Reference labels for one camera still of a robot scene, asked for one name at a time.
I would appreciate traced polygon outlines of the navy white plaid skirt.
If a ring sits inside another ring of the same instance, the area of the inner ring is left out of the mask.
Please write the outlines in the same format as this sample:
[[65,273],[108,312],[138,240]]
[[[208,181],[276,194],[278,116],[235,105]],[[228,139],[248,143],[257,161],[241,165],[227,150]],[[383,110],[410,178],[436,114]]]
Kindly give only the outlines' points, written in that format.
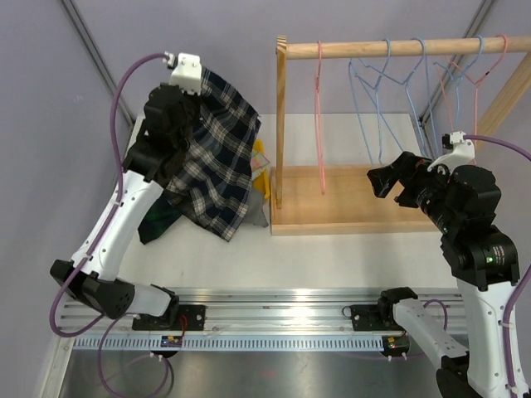
[[166,194],[173,208],[229,241],[248,211],[251,153],[260,115],[232,84],[209,69],[202,72],[201,100],[183,168]]

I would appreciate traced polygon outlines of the dark green plaid skirt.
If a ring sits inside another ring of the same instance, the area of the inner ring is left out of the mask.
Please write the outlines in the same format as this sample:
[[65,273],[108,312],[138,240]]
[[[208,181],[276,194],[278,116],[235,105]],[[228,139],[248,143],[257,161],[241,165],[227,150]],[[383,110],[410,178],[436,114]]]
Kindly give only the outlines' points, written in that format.
[[143,245],[160,238],[181,216],[182,212],[166,195],[161,195],[148,209],[137,229]]

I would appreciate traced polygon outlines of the blue wire hanger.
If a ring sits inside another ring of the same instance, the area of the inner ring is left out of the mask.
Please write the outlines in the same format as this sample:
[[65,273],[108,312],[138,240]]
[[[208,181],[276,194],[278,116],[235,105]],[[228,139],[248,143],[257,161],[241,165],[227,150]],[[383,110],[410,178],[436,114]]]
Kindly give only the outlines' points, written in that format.
[[436,158],[439,155],[439,146],[436,143],[431,116],[433,108],[432,83],[426,42],[420,37],[414,37],[412,40],[421,46],[421,55],[408,72],[403,87],[413,118],[413,127],[421,155]]
[[[368,64],[365,62],[364,59],[358,58],[358,61],[361,62],[362,66],[368,69],[372,69],[377,72],[377,79],[373,84],[368,82],[366,79],[364,79],[358,72],[357,67],[354,65],[354,59],[350,58],[348,61],[348,82],[349,82],[349,89],[353,100],[353,107],[355,114],[358,119],[358,125],[362,133],[363,137],[363,143],[366,148],[369,162],[372,165],[375,165],[378,163],[379,165],[383,165],[382,157],[383,157],[383,134],[382,134],[382,126],[387,128],[387,131],[391,135],[391,138],[394,140],[395,144],[398,146],[399,149],[403,149],[403,146],[401,145],[400,140],[397,138],[396,134],[393,132],[390,124],[387,121],[387,118],[384,116],[381,106],[380,106],[380,98],[379,98],[379,89],[382,83],[382,79],[384,77],[387,78],[387,75],[385,74],[387,66],[391,59],[391,41],[388,38],[384,38],[382,40],[386,46],[386,56],[383,66],[378,69],[372,64]],[[374,156],[372,153],[372,149],[370,148],[370,145],[368,143],[368,135],[366,133],[366,129],[364,127],[364,122],[362,121],[362,116],[360,112],[360,107],[358,104],[358,98],[356,95],[356,90],[354,88],[354,81],[357,81],[360,86],[362,87],[363,91],[365,92],[366,96],[370,100],[371,104],[374,107],[374,110],[376,111],[376,120],[377,120],[377,131],[378,131],[378,157],[377,161],[374,160]]]
[[452,60],[450,56],[444,56],[444,61],[435,59],[433,65],[436,68],[437,76],[439,78],[439,84],[441,87],[441,95],[443,97],[443,105],[448,118],[448,123],[453,131],[456,131],[460,127],[461,117],[461,94],[460,89],[462,85],[465,85],[465,81],[468,85],[475,87],[475,93],[478,93],[484,78],[488,73],[482,77],[473,78],[469,74],[475,63],[482,57],[485,50],[485,37],[478,34],[473,36],[479,44],[479,50],[474,54],[471,61],[461,66],[457,61]]

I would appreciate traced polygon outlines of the pink wire hanger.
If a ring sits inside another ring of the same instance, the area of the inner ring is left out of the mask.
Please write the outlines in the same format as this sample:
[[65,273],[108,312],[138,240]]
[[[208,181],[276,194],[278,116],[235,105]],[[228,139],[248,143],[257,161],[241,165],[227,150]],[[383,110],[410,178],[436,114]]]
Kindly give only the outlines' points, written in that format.
[[[473,134],[477,134],[478,131],[478,106],[479,106],[479,91],[484,84],[488,76],[494,72],[497,66],[504,60],[509,47],[510,39],[505,34],[499,34],[495,36],[501,38],[504,42],[503,50],[494,64],[490,66],[485,73],[475,79],[468,73],[469,69],[481,58],[485,49],[485,38],[481,35],[476,35],[475,38],[480,40],[480,50],[476,54],[475,58],[464,67],[461,67],[456,61],[452,61],[449,56],[445,56],[446,64],[443,65],[439,61],[434,61],[433,64],[436,67],[439,83],[441,87],[441,95],[443,97],[443,104],[448,118],[448,122],[451,128],[451,132],[458,131],[460,122],[460,86],[463,80],[467,80],[475,89],[474,93],[474,125]],[[449,95],[447,93],[447,86],[454,87],[455,104],[451,105]]]
[[323,60],[322,44],[321,41],[317,41],[318,46],[318,60],[314,73],[314,137],[317,153],[318,171],[319,171],[319,184],[321,194],[326,193],[326,181],[325,181],[325,167],[324,167],[324,136],[322,129],[322,116],[320,106],[320,77]]

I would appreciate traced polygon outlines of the grey pleated skirt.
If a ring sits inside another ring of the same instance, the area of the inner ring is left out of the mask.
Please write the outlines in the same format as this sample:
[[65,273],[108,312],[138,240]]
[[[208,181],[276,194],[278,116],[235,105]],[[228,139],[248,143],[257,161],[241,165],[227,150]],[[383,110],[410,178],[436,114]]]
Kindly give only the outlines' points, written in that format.
[[268,227],[269,223],[263,208],[264,203],[265,198],[263,193],[253,187],[247,198],[247,212],[243,218],[243,223],[263,228]]

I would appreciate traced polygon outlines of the pastel floral garment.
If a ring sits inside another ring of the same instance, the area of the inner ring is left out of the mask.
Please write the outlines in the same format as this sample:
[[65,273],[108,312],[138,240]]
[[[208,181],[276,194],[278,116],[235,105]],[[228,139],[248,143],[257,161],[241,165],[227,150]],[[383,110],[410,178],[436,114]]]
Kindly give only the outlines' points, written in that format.
[[264,170],[269,166],[270,161],[264,155],[264,153],[259,151],[253,151],[251,155],[251,173],[252,178],[255,179],[257,176],[260,176]]

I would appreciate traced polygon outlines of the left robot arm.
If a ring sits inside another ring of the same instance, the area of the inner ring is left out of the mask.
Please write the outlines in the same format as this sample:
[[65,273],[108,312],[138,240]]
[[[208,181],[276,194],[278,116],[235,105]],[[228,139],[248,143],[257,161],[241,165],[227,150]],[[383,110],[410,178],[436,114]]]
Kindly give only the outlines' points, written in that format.
[[133,234],[183,166],[200,116],[201,86],[161,84],[149,93],[139,133],[119,161],[114,194],[85,243],[70,260],[56,260],[51,266],[60,296],[68,294],[101,317],[138,314],[162,329],[177,325],[179,298],[173,291],[126,282],[118,274]]

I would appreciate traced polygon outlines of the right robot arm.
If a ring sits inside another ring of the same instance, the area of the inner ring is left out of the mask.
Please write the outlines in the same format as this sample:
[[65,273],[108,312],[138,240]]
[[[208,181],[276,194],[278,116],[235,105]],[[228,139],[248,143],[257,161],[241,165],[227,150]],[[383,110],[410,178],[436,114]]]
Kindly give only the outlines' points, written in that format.
[[436,369],[442,396],[528,397],[512,298],[519,282],[518,252],[493,223],[501,198],[494,174],[404,152],[367,176],[378,198],[401,183],[396,203],[420,209],[441,232],[441,251],[465,307],[469,344],[456,342],[409,288],[382,291],[378,322],[399,326],[416,341]]

